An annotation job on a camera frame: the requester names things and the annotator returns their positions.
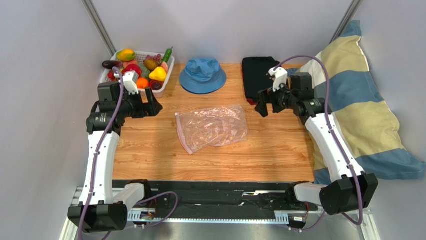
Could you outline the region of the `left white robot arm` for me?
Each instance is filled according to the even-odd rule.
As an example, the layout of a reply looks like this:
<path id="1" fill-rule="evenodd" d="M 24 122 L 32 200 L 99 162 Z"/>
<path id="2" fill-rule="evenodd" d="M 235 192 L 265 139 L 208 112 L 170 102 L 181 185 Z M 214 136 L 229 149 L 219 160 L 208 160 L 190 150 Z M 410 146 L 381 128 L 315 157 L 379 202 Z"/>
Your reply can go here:
<path id="1" fill-rule="evenodd" d="M 97 87 L 99 100 L 86 119 L 89 156 L 83 191 L 67 213 L 80 234 L 124 230 L 129 211 L 151 194 L 145 179 L 131 180 L 113 194 L 114 160 L 126 118 L 155 117 L 163 109 L 151 88 L 144 91 L 147 102 L 137 88 L 122 87 L 117 81 Z"/>

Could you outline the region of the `red lychee bunch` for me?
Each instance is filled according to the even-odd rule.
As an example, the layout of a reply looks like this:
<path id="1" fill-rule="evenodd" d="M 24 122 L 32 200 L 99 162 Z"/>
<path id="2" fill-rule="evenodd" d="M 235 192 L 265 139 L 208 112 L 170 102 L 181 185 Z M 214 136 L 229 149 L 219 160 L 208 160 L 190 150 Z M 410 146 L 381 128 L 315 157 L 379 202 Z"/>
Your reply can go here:
<path id="1" fill-rule="evenodd" d="M 136 72 L 139 76 L 141 76 L 143 72 L 142 69 L 139 67 L 139 65 L 129 64 L 124 68 L 123 73 L 125 74 L 127 72 L 132 72 L 132 71 Z"/>

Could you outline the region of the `orange fruit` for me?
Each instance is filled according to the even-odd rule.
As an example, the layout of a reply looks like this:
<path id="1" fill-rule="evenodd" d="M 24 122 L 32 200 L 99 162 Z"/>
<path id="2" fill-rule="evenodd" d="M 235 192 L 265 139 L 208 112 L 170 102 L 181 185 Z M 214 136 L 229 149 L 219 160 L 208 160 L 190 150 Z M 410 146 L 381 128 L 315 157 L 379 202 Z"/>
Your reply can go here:
<path id="1" fill-rule="evenodd" d="M 150 81 L 147 78 L 144 77 L 140 77 L 137 81 L 136 81 L 136 85 L 138 89 L 145 89 L 147 87 L 149 87 L 150 85 Z"/>

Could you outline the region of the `clear zip top bag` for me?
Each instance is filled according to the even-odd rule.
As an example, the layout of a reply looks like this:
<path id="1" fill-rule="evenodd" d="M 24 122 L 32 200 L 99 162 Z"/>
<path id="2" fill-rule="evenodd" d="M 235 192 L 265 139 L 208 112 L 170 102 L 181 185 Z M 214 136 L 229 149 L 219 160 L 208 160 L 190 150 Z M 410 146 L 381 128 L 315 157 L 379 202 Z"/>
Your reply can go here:
<path id="1" fill-rule="evenodd" d="M 182 147 L 190 154 L 213 146 L 223 147 L 247 139 L 249 127 L 240 104 L 176 112 L 176 130 Z"/>

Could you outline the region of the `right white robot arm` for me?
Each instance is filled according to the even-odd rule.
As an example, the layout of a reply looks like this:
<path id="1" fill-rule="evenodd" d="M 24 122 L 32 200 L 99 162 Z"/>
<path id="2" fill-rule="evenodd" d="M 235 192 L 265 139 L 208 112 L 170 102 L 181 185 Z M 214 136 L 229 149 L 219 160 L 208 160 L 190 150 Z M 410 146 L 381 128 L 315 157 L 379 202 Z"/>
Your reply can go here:
<path id="1" fill-rule="evenodd" d="M 288 203 L 294 207 L 315 204 L 329 215 L 362 212 L 373 198 L 378 179 L 373 173 L 367 174 L 344 145 L 328 103 L 315 97 L 312 76 L 308 73 L 288 76 L 281 68 L 271 70 L 266 76 L 273 84 L 258 92 L 255 110 L 264 118 L 269 114 L 268 104 L 272 105 L 273 113 L 292 110 L 318 145 L 331 180 L 329 185 L 308 181 L 290 184 Z"/>

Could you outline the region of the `yellow pear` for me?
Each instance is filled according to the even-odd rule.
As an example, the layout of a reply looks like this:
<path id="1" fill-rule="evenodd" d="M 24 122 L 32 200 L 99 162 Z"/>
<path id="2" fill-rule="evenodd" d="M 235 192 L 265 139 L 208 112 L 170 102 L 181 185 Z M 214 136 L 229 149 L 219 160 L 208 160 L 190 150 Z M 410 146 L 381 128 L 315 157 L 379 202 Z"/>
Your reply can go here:
<path id="1" fill-rule="evenodd" d="M 158 81 L 158 82 L 164 82 L 166 80 L 167 76 L 168 76 L 167 71 L 161 66 L 155 68 L 149 74 L 149 78 L 151 80 Z"/>

